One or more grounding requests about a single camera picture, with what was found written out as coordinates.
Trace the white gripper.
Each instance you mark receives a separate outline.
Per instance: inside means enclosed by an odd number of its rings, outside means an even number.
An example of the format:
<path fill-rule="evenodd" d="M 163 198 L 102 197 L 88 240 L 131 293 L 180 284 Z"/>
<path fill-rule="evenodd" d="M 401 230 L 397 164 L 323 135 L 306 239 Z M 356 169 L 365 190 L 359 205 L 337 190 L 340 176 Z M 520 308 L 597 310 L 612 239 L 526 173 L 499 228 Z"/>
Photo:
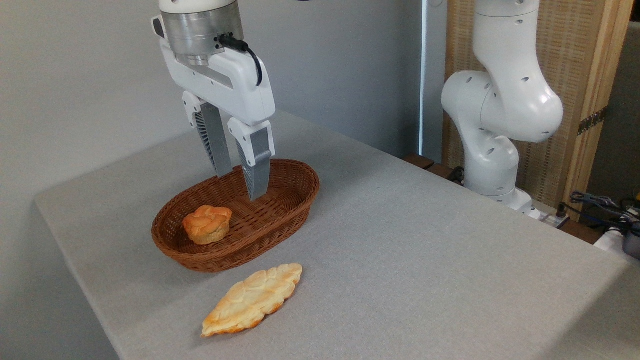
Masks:
<path fill-rule="evenodd" d="M 235 138 L 251 202 L 270 181 L 274 135 L 268 120 L 274 94 L 263 62 L 243 41 L 238 14 L 161 14 L 152 20 L 170 76 L 182 89 L 188 121 L 197 130 L 218 177 L 233 171 L 220 110 L 233 116 Z"/>

